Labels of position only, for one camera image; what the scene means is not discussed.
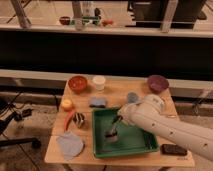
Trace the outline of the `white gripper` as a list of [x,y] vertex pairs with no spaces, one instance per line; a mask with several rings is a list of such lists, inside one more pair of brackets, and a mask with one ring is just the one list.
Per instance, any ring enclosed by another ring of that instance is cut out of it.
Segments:
[[118,115],[122,117],[122,121],[125,124],[132,124],[131,115],[134,113],[134,111],[135,111],[134,104],[125,104],[119,109]]

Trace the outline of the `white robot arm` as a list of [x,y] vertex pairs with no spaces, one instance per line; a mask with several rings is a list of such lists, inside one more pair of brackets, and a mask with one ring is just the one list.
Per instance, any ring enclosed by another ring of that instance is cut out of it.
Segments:
[[118,115],[135,125],[213,161],[213,129],[181,122],[162,115],[165,102],[155,94],[123,105]]

